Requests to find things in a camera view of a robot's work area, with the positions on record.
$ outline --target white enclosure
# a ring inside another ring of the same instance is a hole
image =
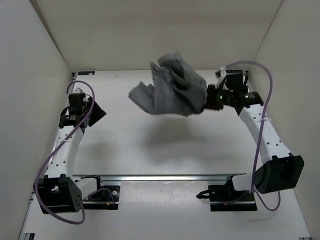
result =
[[[78,78],[92,84],[107,112],[87,129],[75,174],[250,172],[255,143],[233,109],[155,117],[127,98],[140,80],[151,81],[150,61],[179,50],[193,68],[211,69],[199,71],[208,82],[215,81],[212,69],[239,60],[270,68],[274,89],[268,115],[289,149],[305,161],[295,192],[283,191],[279,211],[267,213],[257,201],[259,211],[253,214],[210,214],[207,202],[191,197],[208,186],[206,181],[171,182],[164,195],[151,185],[123,182],[127,195],[121,208],[87,211],[82,226],[41,214],[34,201],[22,234],[33,231],[35,240],[49,240],[90,239],[94,233],[105,239],[98,233],[107,231],[113,239],[178,239],[185,228],[184,239],[289,240],[310,237],[309,231],[320,239],[319,9],[318,0],[0,0],[0,238],[16,240],[22,230],[34,178],[54,144],[71,72],[102,70]],[[251,88],[265,98],[267,78],[246,68]],[[141,195],[133,188],[160,200],[147,197],[149,205],[142,210],[133,199]],[[189,202],[181,191],[189,191]],[[275,205],[274,195],[265,197]],[[153,224],[154,216],[159,216],[159,226]],[[114,221],[106,227],[110,218]]]
[[[75,72],[146,70],[179,50],[194,69],[252,60],[280,0],[32,0]]]

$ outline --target black bracket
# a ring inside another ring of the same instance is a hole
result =
[[[196,197],[209,199],[211,212],[257,211],[254,194],[246,192],[236,191],[231,177],[228,177],[224,185],[209,185],[208,190],[200,192]]]
[[[112,203],[110,194],[107,191],[100,191],[83,201],[84,209],[91,210],[118,210],[120,198],[119,185],[103,185],[102,188],[107,188],[113,195],[115,205]]]
[[[78,75],[95,75],[95,71],[79,71]]]
[[[70,177],[62,174],[48,178],[45,175],[39,179],[37,187],[41,200],[54,213],[75,213],[81,209],[81,190]]]

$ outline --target white floor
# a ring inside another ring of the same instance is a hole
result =
[[[213,70],[199,73],[216,81]],[[79,146],[75,175],[241,174],[252,170],[256,145],[232,108],[191,117],[151,116],[135,106],[128,92],[151,82],[149,71],[96,71],[78,76],[92,85],[107,112],[87,128]],[[90,91],[80,84],[87,94]],[[24,228],[35,240],[294,240],[310,237],[293,190],[281,192],[281,206],[268,212],[210,212],[195,195],[206,181],[121,182],[119,210],[88,210],[80,226],[41,213],[35,200]],[[263,195],[270,207],[277,194]],[[80,219],[80,213],[65,214]]]
[[[201,70],[215,83],[213,70]],[[74,174],[233,174],[251,171],[256,145],[231,107],[200,115],[153,116],[128,98],[139,81],[151,83],[150,71],[96,71],[77,76],[92,85],[107,115],[85,130]],[[87,86],[79,83],[91,94]]]

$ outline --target gray fabric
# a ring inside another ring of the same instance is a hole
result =
[[[152,115],[199,114],[207,101],[206,80],[184,61],[179,52],[166,54],[151,62],[153,84],[140,82],[129,98],[143,111]]]

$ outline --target robotic arm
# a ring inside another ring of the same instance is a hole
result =
[[[87,120],[65,140],[65,137],[74,130],[88,114],[92,98],[77,88],[68,96],[69,106],[60,115],[58,142],[64,145],[50,160],[43,178],[36,186],[43,203],[54,213],[78,212],[81,202],[90,193],[100,188],[100,181],[95,178],[73,180],[73,167],[78,146],[85,134],[86,128],[99,121],[106,113],[94,102],[93,109]]]
[[[246,124],[255,143],[260,145],[263,164],[253,174],[232,176],[225,185],[227,191],[251,191],[252,183],[261,194],[294,188],[304,161],[300,155],[294,156],[284,145],[267,115],[262,116],[264,102],[257,92],[248,91],[247,72],[222,69],[216,76],[219,79],[217,85],[209,85],[207,88],[205,108],[222,110],[224,105],[233,107]],[[262,119],[264,126],[259,139]]]

